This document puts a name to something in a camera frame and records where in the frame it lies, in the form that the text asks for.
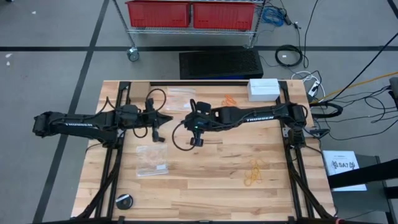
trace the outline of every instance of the red basket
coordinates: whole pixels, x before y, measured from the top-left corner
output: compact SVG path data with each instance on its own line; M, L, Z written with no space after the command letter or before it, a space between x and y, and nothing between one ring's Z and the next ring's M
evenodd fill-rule
M193 26L250 30L254 7L251 3L193 3Z
M130 1L129 8L132 27L188 27L189 3Z

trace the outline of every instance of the floor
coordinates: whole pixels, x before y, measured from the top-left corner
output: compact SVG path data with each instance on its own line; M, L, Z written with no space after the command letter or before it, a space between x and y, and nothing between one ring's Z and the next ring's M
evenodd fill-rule
M391 8L394 1L398 4L397 0L319 0L307 37L310 60L307 70L321 72L326 92L344 87L374 57L379 46L396 33L398 19ZM118 2L127 18L124 1ZM277 0L272 3L280 6ZM285 0L284 3L290 18L301 27L302 45L314 3L315 0ZM259 28L272 29L269 24L261 24ZM0 136L3 145L0 223L30 223L34 217L36 221L65 220L71 214L87 140L35 137L31 132L34 116L44 111L93 114L103 80L179 79L180 52L166 46L242 46L248 43L247 37L215 35L141 34L134 40L139 46L140 59L131 63L126 57L130 43L109 0L0 1L0 93L3 96L0 126L5 130ZM274 49L282 44L298 44L292 27L261 32L257 49L268 64L275 65ZM359 81L397 71L397 58L398 39ZM292 74L265 63L263 69L264 78L283 79ZM302 65L293 68L295 72L301 70L304 70ZM385 85L388 79L348 90L346 94L375 91ZM393 105L387 94L379 98L386 106ZM380 111L359 102L345 108L338 119L377 113ZM371 124L370 120L359 119L331 123L331 133L336 138L376 133L392 121ZM397 131L398 125L380 135L348 141L335 141L326 136L322 139L322 149L354 150L388 161L398 156L396 144L391 141L396 138ZM54 157L61 158L59 164L57 160L52 163ZM59 165L59 169L49 175L51 165L54 168ZM39 204L43 189L49 198L42 198ZM339 211L342 218L357 214L355 208ZM354 220L386 222L380 212Z

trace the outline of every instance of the white paper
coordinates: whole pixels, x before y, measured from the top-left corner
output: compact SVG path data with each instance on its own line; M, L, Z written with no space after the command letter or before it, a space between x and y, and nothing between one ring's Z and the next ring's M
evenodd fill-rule
M325 160L325 167L328 175L340 174L359 168L354 151L323 151L323 159ZM366 185L364 184L332 189L332 191L366 190Z

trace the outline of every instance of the wooden table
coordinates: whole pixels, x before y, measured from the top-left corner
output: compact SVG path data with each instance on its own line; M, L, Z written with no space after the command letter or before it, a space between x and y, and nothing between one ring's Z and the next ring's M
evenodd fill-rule
M308 108L302 81L288 80L287 84L290 100ZM115 102L118 85L118 81L103 83L97 110L102 108L107 96L112 103ZM167 93L167 86L156 88ZM248 102L245 86L171 88L193 88L196 90L195 100L210 103L213 108L222 106L225 94L231 95L240 108L275 104ZM153 92L152 97L155 100L154 108L159 107L163 101L161 92ZM132 104L144 108L143 102L133 101ZM159 128L159 134L166 138L168 147L169 174L136 176L136 147L160 143L152 142L150 130L148 136L142 139L136 138L128 130L116 196L131 194L134 205L129 210L115 207L114 219L123 215L127 220L282 221L288 216L295 216L280 123L277 120L245 123L229 131L205 133L202 135L205 140L203 147L184 152L173 145L171 135L174 127L188 112L167 111L165 108L160 112L174 117ZM313 126L311 115L308 116L307 126ZM138 135L143 133L143 130L137 130ZM191 136L190 132L179 128L176 141L181 147L188 148ZM319 148L314 139L308 139L307 144ZM106 149L101 146L92 147L87 152L72 216L81 213L99 189L105 154ZM302 149L302 154L310 190L333 215L335 208L321 155L309 149ZM262 182L247 187L244 185L245 172L252 169L252 159L264 161L259 162ZM303 216L307 216L301 190L299 195ZM107 198L104 200L103 214L108 204Z

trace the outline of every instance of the black round object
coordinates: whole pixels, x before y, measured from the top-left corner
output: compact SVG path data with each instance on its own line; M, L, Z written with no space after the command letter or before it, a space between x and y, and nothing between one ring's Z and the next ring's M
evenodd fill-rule
M280 51L282 51L282 50L291 51L291 52L297 52L300 55L300 58L293 64L283 63L282 61L279 60L279 57L278 57L278 53ZM276 49L276 51L275 51L275 60L281 66L293 67L293 66L299 65L303 61L303 53L302 53L302 51L300 49L296 48L293 45L282 45L282 46L278 47Z
M132 207L132 196L129 194L122 194L116 199L116 206L120 210L127 210Z

